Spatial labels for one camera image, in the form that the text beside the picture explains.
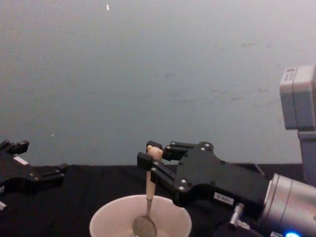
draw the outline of spoon handle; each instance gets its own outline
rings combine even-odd
[[[147,147],[147,154],[151,155],[156,161],[162,160],[162,150],[149,145]],[[156,185],[150,180],[150,171],[147,171],[146,177],[146,197],[147,200],[153,200],[155,194]]]

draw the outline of metal spoon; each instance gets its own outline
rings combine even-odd
[[[147,154],[151,155],[157,161],[162,160],[162,150],[157,147],[148,146]],[[150,211],[155,194],[156,185],[150,179],[150,171],[147,171],[146,177],[146,197],[147,209],[145,216],[138,216],[134,219],[132,229],[136,237],[156,237],[157,227],[150,218]]]
[[[156,237],[157,227],[150,218],[150,210],[153,200],[147,200],[147,210],[145,216],[138,216],[133,221],[133,234],[136,237]]]

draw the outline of black table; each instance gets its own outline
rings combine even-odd
[[[38,167],[39,171],[47,167]],[[260,165],[268,177],[278,173],[303,181],[301,164]],[[70,165],[60,187],[35,195],[10,193],[0,197],[8,209],[0,213],[1,237],[89,237],[93,214],[117,198],[145,193],[146,174],[135,166]],[[156,195],[170,198],[157,188]],[[191,237],[212,236],[215,225],[230,217],[231,211],[205,201],[188,206],[193,227]],[[244,230],[235,232],[222,225],[218,236],[252,237]]]

